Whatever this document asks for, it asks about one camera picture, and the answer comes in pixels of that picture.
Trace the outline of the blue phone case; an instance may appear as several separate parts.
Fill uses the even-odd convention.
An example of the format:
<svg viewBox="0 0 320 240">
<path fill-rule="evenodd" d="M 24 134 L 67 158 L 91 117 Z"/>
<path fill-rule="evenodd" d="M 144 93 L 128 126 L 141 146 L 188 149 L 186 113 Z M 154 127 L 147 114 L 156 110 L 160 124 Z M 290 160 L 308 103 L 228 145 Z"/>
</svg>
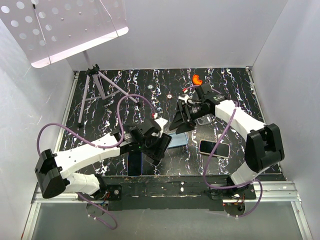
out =
<svg viewBox="0 0 320 240">
<path fill-rule="evenodd" d="M 168 145 L 168 149 L 183 147 L 188 144 L 188 136 L 184 133 L 176 134 L 175 132 L 169 133 L 171 136 L 170 144 Z"/>
</svg>

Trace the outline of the lilac phone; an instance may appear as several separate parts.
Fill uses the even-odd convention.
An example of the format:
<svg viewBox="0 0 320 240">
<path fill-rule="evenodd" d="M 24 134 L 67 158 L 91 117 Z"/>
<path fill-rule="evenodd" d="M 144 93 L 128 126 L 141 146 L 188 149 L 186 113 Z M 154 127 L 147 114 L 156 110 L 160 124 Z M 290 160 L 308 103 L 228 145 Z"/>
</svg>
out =
<svg viewBox="0 0 320 240">
<path fill-rule="evenodd" d="M 161 162 L 161 160 L 154 160 L 147 155 L 145 155 L 145 161 L 153 166 L 158 166 Z"/>
</svg>

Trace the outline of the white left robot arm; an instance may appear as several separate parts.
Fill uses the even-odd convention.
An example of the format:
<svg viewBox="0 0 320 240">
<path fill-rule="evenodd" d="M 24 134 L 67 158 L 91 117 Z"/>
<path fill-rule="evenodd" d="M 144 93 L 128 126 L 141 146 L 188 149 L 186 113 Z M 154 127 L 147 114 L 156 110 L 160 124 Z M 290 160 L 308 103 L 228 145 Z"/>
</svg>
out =
<svg viewBox="0 0 320 240">
<path fill-rule="evenodd" d="M 141 125 L 126 124 L 124 136 L 119 130 L 79 147 L 52 152 L 41 152 L 35 167 L 35 174 L 42 197 L 51 199 L 62 193 L 83 193 L 101 200 L 112 192 L 99 174 L 78 173 L 82 168 L 120 155 L 139 152 L 158 165 L 164 157 L 172 138 L 164 133 L 168 120 L 159 117 Z"/>
</svg>

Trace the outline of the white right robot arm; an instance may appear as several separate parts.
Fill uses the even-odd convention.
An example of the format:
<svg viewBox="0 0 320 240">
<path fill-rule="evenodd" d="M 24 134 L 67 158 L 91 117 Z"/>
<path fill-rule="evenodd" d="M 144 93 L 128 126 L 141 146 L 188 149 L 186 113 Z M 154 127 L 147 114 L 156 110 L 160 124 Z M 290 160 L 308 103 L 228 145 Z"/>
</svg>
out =
<svg viewBox="0 0 320 240">
<path fill-rule="evenodd" d="M 256 120 L 230 98 L 213 90 L 208 83 L 193 88 L 198 99 L 190 105 L 187 94 L 178 97 L 169 130 L 177 134 L 193 131 L 198 118 L 211 114 L 226 122 L 228 128 L 233 128 L 244 138 L 244 163 L 229 176 L 228 185 L 222 188 L 230 198 L 237 199 L 245 192 L 244 186 L 285 158 L 280 128 L 274 123 Z"/>
</svg>

